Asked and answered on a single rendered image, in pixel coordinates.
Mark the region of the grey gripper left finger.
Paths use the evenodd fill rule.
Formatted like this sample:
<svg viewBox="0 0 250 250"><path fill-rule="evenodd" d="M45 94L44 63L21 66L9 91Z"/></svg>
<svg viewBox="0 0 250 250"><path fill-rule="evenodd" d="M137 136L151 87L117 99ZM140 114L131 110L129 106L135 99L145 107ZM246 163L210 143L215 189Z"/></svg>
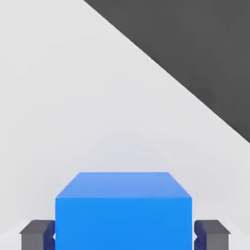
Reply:
<svg viewBox="0 0 250 250"><path fill-rule="evenodd" d="M55 250L55 221L21 221L0 233L0 250Z"/></svg>

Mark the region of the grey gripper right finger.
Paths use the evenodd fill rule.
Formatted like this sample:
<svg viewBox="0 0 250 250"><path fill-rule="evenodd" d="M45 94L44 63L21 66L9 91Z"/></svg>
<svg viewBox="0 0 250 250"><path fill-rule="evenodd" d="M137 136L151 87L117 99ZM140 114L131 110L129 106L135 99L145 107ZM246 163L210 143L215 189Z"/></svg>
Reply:
<svg viewBox="0 0 250 250"><path fill-rule="evenodd" d="M226 220L196 220L193 250L250 250L250 235Z"/></svg>

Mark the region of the small blue cube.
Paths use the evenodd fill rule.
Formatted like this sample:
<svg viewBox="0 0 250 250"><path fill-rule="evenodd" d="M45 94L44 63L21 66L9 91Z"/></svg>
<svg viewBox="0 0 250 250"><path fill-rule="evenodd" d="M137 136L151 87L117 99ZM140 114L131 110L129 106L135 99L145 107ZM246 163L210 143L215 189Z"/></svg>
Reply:
<svg viewBox="0 0 250 250"><path fill-rule="evenodd" d="M82 172L55 229L55 250L192 250L192 198L167 172Z"/></svg>

